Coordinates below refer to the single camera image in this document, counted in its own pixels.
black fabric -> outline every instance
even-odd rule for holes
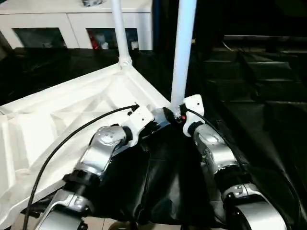
[[[0,104],[117,62],[116,51],[16,49],[0,62]],[[131,53],[134,67],[170,99],[173,55]],[[291,229],[307,229],[306,55],[192,53],[186,96],[229,140],[252,181]],[[219,226],[200,159],[174,126],[112,160],[96,215],[118,220]]]

white pole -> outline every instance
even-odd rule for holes
[[[196,2],[197,0],[179,1],[175,62],[171,96],[171,109],[175,115],[178,115],[178,106],[183,103],[186,91]]]
[[[115,33],[119,51],[119,64],[122,68],[131,66],[132,60],[128,52],[127,37],[121,14],[120,0],[112,0],[112,15],[115,23]]]

black cable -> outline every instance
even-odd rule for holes
[[[29,222],[29,216],[30,216],[30,206],[32,205],[32,202],[33,202],[33,199],[34,199],[34,195],[35,195],[35,192],[36,192],[36,189],[37,189],[37,186],[38,186],[38,183],[39,183],[39,180],[47,166],[47,164],[49,163],[49,161],[51,160],[51,158],[56,154],[56,152],[70,139],[72,138],[76,133],[78,133],[79,131],[81,131],[82,129],[88,127],[89,125],[91,125],[92,123],[108,116],[108,115],[111,115],[113,113],[116,113],[116,112],[119,112],[119,111],[122,111],[122,110],[126,110],[126,109],[137,109],[139,106],[138,105],[130,105],[130,106],[126,106],[126,107],[123,107],[123,108],[119,108],[119,109],[115,109],[113,111],[110,111],[106,114],[103,114],[103,115],[100,115],[99,117],[89,121],[88,123],[84,124],[83,126],[79,127],[78,129],[76,129],[75,131],[73,131],[72,133],[70,133],[52,152],[51,154],[47,157],[46,161],[44,162],[42,168],[40,169],[38,175],[37,175],[37,178],[35,180],[35,183],[33,185],[33,188],[32,188],[32,191],[31,191],[31,195],[30,195],[30,198],[29,198],[29,202],[28,202],[28,205],[27,205],[27,208],[26,208],[26,211],[25,211],[25,215],[24,215],[24,226],[23,226],[23,230],[27,230],[27,226],[28,226],[28,222]]]
[[[208,123],[208,125],[214,129],[215,132],[217,132],[218,135],[220,135],[221,137],[223,135],[221,135],[221,133],[210,123],[210,121],[208,121],[204,116],[200,115],[199,113],[190,110],[188,108],[186,108],[186,111],[195,114],[196,116],[198,116],[199,118],[201,118],[202,120],[204,120],[205,123]],[[223,140],[225,141],[225,143],[230,147],[229,142],[226,138],[223,138]],[[290,190],[290,193],[292,194],[293,199],[296,201],[296,205],[297,205],[297,213],[296,213],[296,220],[294,221],[294,226],[293,230],[296,230],[296,227],[298,225],[298,222],[300,221],[301,218],[301,204],[300,204],[300,198],[299,195],[297,194],[296,190],[292,187],[291,183],[288,181],[287,177],[283,174],[283,172],[281,172],[280,170],[276,170],[280,175],[282,180],[287,184],[287,187]]]

black cloth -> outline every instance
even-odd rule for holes
[[[0,104],[114,64],[117,56],[111,50],[16,49],[0,62]],[[170,99],[173,54],[131,56],[136,70]],[[306,61],[306,55],[236,52],[203,61],[193,52],[186,90],[186,96],[202,95],[205,116],[292,229],[307,229]],[[96,216],[219,226],[199,162],[191,140],[167,126],[112,160]]]

silver robot arm segment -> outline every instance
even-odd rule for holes
[[[122,126],[99,128],[73,172],[64,176],[66,184],[56,192],[35,230],[86,230],[82,217],[94,213],[93,199],[112,156],[136,145],[140,132],[153,119],[141,106]]]
[[[188,109],[203,115],[199,95],[185,99]],[[226,221],[230,229],[242,230],[287,230],[284,219],[258,188],[244,176],[233,152],[225,140],[204,121],[193,122],[191,112],[186,112],[187,122],[183,132],[193,141],[214,177],[222,194]]]

